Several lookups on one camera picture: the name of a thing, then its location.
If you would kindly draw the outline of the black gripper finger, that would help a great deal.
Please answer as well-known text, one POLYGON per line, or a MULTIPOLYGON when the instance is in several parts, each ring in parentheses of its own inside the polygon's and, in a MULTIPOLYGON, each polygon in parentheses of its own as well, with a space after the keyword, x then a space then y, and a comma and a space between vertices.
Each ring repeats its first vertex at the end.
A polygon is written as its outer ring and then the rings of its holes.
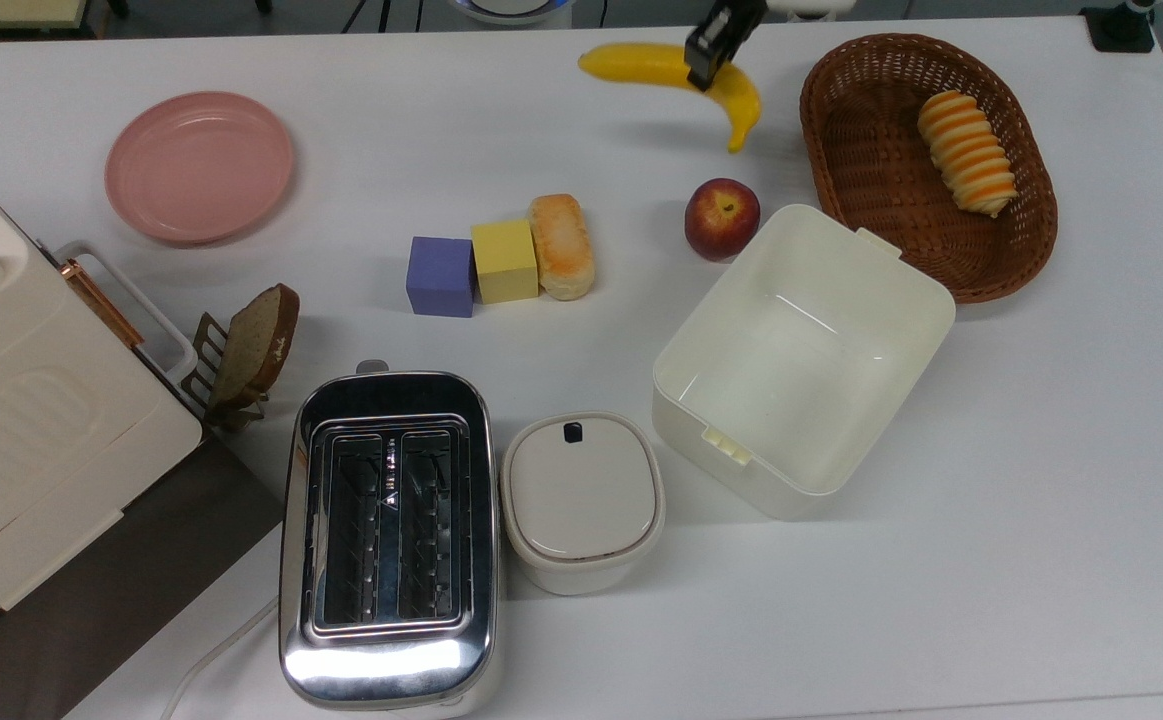
POLYGON ((686 41, 688 81, 697 90, 708 91, 715 77, 739 47, 737 28, 732 24, 700 24, 686 41))

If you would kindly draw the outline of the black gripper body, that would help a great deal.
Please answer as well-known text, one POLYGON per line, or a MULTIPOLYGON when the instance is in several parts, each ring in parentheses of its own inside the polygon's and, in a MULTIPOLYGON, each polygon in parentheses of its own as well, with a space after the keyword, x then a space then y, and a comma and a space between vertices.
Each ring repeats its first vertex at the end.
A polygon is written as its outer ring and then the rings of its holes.
POLYGON ((744 41, 768 17, 768 1, 714 1, 709 41, 744 41))

